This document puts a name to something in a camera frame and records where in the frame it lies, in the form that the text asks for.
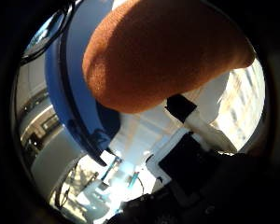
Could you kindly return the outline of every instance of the cable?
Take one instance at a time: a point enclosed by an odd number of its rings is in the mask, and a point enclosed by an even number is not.
[[[144,195],[144,185],[143,185],[141,179],[139,178],[139,176],[137,177],[137,179],[139,180],[141,187],[142,187],[142,195]]]
[[[76,7],[75,0],[71,0],[68,6],[61,9],[61,13],[60,13],[60,11],[57,12],[57,14],[56,14],[57,16],[63,14],[63,20],[61,21],[61,25],[60,25],[58,31],[48,40],[48,42],[44,45],[44,47],[37,50],[36,52],[33,52],[31,54],[28,54],[28,55],[24,55],[21,58],[20,65],[24,65],[26,63],[29,63],[29,62],[33,61],[34,59],[36,59],[40,55],[42,55],[49,48],[49,46],[67,28],[68,24],[73,19],[73,16],[75,14],[75,7]]]
[[[65,191],[64,195],[63,195],[63,199],[62,199],[62,202],[60,203],[60,196],[62,194],[62,189],[63,189],[63,183],[66,181],[68,175],[66,175],[64,177],[64,180],[63,182],[60,184],[60,186],[56,189],[56,192],[55,192],[55,206],[60,210],[64,207],[65,203],[67,202],[68,200],[68,194],[69,194],[69,191],[71,189],[71,186],[72,184],[74,183],[74,180],[75,180],[75,176],[76,176],[76,171],[77,171],[77,163],[76,165],[71,169],[71,171],[68,173],[70,174],[71,173],[71,176],[70,176],[70,183],[69,183],[69,187],[68,189]]]

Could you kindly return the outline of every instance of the orange fuzzy object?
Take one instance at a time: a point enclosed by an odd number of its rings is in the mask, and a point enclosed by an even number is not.
[[[98,25],[82,69],[98,102],[138,113],[254,59],[243,33],[200,1],[129,0]]]

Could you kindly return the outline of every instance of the blue curved panel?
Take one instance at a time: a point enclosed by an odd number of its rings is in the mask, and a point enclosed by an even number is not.
[[[101,153],[119,130],[119,113],[98,104],[82,76],[82,57],[98,23],[113,1],[85,0],[68,30],[46,52],[46,81],[50,99],[62,124],[102,165]]]

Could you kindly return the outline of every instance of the brown fabric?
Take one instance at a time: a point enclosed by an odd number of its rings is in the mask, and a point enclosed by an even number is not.
[[[102,105],[137,113],[254,58],[234,24],[199,1],[128,0],[96,28],[82,69]]]

